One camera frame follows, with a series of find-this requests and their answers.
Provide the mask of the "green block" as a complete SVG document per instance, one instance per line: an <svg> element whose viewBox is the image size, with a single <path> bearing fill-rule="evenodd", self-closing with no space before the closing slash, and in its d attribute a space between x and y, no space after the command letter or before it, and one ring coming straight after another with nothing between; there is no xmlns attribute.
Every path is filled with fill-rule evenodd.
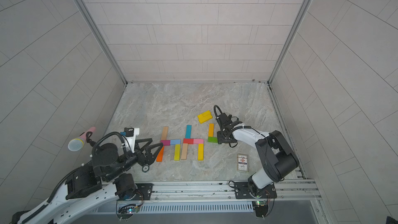
<svg viewBox="0 0 398 224"><path fill-rule="evenodd" d="M208 142L209 143L216 143L218 144L218 139L216 137L208 137Z"/></svg>

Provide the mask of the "amber orange block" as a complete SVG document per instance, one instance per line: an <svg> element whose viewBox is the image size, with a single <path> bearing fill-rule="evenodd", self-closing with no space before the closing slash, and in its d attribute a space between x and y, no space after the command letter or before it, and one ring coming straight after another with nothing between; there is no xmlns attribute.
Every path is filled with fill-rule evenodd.
<svg viewBox="0 0 398 224"><path fill-rule="evenodd" d="M209 131L208 131L208 136L209 137L213 137L214 136L214 128L215 128L215 124L214 123L210 123L209 124Z"/></svg>

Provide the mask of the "magenta block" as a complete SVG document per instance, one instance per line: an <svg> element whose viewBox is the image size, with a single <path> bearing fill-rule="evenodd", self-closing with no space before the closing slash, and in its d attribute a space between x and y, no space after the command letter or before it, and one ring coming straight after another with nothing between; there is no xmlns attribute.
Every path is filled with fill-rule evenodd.
<svg viewBox="0 0 398 224"><path fill-rule="evenodd" d="M161 143L162 143L164 146L170 146L170 145L171 145L171 141L170 141L170 140L161 140Z"/></svg>

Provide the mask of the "yellow block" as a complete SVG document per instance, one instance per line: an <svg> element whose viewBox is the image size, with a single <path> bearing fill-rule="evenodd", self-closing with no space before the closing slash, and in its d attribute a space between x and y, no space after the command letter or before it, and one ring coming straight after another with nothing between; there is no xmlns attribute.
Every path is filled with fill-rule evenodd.
<svg viewBox="0 0 398 224"><path fill-rule="evenodd" d="M176 145L174 145L174 147L175 147L174 160L179 161L180 160L180 150L181 150L180 144L176 144Z"/></svg>
<svg viewBox="0 0 398 224"><path fill-rule="evenodd" d="M200 123L204 123L204 122L209 121L209 120L211 120L211 119L212 119L212 115L211 115L211 114L206 114L206 115L201 114L201 115L198 115L198 120L199 120Z"/></svg>
<svg viewBox="0 0 398 224"><path fill-rule="evenodd" d="M204 144L198 144L198 160L204 160Z"/></svg>
<svg viewBox="0 0 398 224"><path fill-rule="evenodd" d="M212 114L210 111L206 111L206 112L198 115L199 122L206 122L210 119L212 119Z"/></svg>

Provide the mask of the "pink block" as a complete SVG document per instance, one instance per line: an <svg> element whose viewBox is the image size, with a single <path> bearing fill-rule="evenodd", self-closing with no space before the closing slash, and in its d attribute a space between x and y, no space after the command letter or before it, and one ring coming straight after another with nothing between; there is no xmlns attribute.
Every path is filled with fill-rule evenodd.
<svg viewBox="0 0 398 224"><path fill-rule="evenodd" d="M193 143L194 144L204 144L204 140L203 139L194 139Z"/></svg>

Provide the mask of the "natural wood block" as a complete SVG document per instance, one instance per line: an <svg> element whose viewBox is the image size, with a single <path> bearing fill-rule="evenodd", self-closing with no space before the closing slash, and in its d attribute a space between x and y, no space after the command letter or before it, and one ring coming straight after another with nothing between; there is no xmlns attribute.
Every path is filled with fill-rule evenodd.
<svg viewBox="0 0 398 224"><path fill-rule="evenodd" d="M181 152L181 160L186 160L187 159L188 147L189 147L189 144L183 143L182 152Z"/></svg>
<svg viewBox="0 0 398 224"><path fill-rule="evenodd" d="M162 134L161 134L161 140L167 140L168 130L169 130L169 128L167 126L163 127Z"/></svg>

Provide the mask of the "light blue block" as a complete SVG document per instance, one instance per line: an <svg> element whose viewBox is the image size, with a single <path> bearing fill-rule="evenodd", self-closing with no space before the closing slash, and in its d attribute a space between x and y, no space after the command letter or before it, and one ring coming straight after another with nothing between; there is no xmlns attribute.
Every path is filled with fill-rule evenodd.
<svg viewBox="0 0 398 224"><path fill-rule="evenodd" d="M170 140L170 145L180 145L181 140Z"/></svg>

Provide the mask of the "red block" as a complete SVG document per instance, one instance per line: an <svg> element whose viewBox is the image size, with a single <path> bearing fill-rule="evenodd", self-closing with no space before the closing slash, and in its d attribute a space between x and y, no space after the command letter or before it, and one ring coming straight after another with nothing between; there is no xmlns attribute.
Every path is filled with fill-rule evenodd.
<svg viewBox="0 0 398 224"><path fill-rule="evenodd" d="M183 139L184 144L194 144L194 139Z"/></svg>

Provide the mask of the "teal block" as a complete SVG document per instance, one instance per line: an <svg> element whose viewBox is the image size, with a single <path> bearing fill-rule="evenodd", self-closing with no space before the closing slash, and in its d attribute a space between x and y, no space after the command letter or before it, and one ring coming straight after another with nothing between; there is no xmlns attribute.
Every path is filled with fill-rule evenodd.
<svg viewBox="0 0 398 224"><path fill-rule="evenodd" d="M192 125L187 125L186 126L186 134L185 134L185 138L186 139L190 139L191 138L191 131L192 131Z"/></svg>

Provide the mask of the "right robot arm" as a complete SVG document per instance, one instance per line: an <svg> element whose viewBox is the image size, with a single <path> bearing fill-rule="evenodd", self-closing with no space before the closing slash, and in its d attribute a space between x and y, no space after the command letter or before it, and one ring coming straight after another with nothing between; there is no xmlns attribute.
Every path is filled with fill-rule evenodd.
<svg viewBox="0 0 398 224"><path fill-rule="evenodd" d="M222 112L217 105L214 106L214 113L220 128L217 132L219 144L234 148L238 142L243 142L258 152L261 169L248 178L252 196L262 196L268 185L282 181L299 166L299 159L281 132L258 131L242 123L239 118L233 121L234 117Z"/></svg>

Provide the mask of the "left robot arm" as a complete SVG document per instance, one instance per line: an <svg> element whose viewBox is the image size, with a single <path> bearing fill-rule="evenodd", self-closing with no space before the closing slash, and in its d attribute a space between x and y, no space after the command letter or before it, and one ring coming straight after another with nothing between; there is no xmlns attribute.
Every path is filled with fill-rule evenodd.
<svg viewBox="0 0 398 224"><path fill-rule="evenodd" d="M150 199L153 185L136 184L128 171L138 164L144 173L148 172L163 144L153 144L152 139L138 140L139 129L135 128L108 133L95 142L91 139L95 130L91 127L68 144L72 151L89 144L90 161L65 175L37 207L13 214L13 224L71 223L107 202L132 200L132 204L117 210L119 217L127 218Z"/></svg>

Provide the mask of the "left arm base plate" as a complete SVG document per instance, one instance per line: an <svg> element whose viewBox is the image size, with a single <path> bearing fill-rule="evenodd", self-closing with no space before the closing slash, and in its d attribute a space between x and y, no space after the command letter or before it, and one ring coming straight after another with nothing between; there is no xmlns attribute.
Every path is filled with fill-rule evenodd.
<svg viewBox="0 0 398 224"><path fill-rule="evenodd" d="M133 197L130 198L132 201L144 200L149 201L153 191L152 183L136 183L136 191Z"/></svg>

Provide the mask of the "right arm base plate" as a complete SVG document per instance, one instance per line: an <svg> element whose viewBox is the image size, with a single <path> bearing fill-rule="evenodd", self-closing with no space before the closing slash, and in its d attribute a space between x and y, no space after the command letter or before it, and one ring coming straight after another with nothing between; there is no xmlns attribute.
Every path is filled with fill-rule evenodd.
<svg viewBox="0 0 398 224"><path fill-rule="evenodd" d="M258 188L253 182L230 181L229 186L233 189L236 199L276 199L277 193L274 184L264 188Z"/></svg>

